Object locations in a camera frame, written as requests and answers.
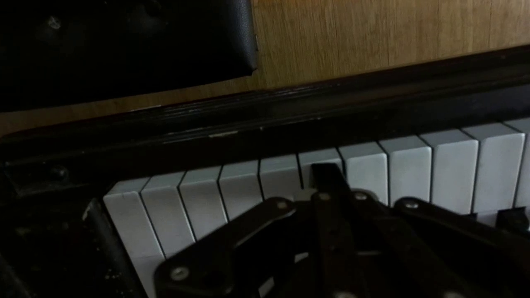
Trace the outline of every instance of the piano keyboard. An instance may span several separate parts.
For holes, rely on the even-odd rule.
[[[105,205],[149,298],[159,263],[269,196],[300,198],[312,163],[338,163],[352,188],[405,195],[492,221],[530,205],[530,117],[118,182]]]

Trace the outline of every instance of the screw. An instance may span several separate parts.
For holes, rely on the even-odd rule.
[[[189,276],[189,268],[188,266],[178,266],[171,271],[171,279],[174,281],[183,281]]]
[[[406,200],[406,201],[405,201],[405,206],[406,206],[406,208],[419,208],[419,203],[418,203],[418,201],[413,201],[413,200]]]
[[[318,198],[322,200],[332,200],[332,195],[328,191],[318,191]]]
[[[289,208],[289,203],[284,201],[284,200],[280,200],[280,201],[277,203],[277,206],[284,210],[284,208]]]
[[[366,198],[368,198],[368,195],[366,195],[366,193],[363,193],[363,191],[356,191],[356,193],[355,193],[355,198],[356,198],[356,200],[366,200]]]
[[[466,296],[461,294],[459,291],[446,291],[444,298],[466,298]]]
[[[356,294],[350,292],[350,291],[337,291],[333,294],[333,298],[356,298]]]
[[[53,29],[60,29],[63,26],[62,19],[55,14],[48,18],[48,26]]]

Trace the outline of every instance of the wooden panel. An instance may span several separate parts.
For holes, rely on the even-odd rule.
[[[0,133],[530,42],[527,0],[254,0],[259,71],[206,85],[0,114]]]

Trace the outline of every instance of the wooden surface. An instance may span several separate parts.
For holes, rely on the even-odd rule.
[[[530,42],[529,0],[254,0],[249,77],[0,114],[0,133],[211,95],[294,85]]]

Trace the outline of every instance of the piano key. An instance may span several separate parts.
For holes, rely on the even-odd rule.
[[[471,213],[479,140],[458,129],[421,137],[433,147],[431,201],[458,213]]]
[[[178,190],[183,177],[184,172],[154,175],[141,191],[166,258],[196,241]]]
[[[390,158],[390,203],[401,196],[431,196],[431,147],[416,135],[380,142]]]
[[[313,185],[313,173],[312,163],[337,163],[343,170],[343,158],[335,147],[322,148],[322,150],[310,150],[299,153],[300,158],[300,173],[302,173],[302,185],[305,188],[315,186]]]
[[[347,167],[347,180],[352,188],[365,188],[376,193],[388,205],[388,160],[378,142],[340,147]]]
[[[219,173],[221,167],[189,170],[179,185],[197,239],[227,221],[224,201],[217,186]]]
[[[103,196],[103,201],[146,294],[156,298],[153,274],[156,266],[164,261],[164,253],[140,195],[146,182],[148,178],[118,182]]]
[[[504,124],[464,127],[481,142],[474,211],[481,216],[511,208],[515,198],[525,135]]]
[[[222,167],[219,186],[229,220],[260,203],[259,160],[227,163]]]
[[[519,183],[517,183],[517,195],[515,195],[515,206],[530,206],[530,117],[525,119],[514,119],[507,122],[515,130],[525,132],[525,150],[524,160],[520,165]]]
[[[297,155],[277,155],[262,158],[260,180],[264,198],[292,198],[302,188]]]

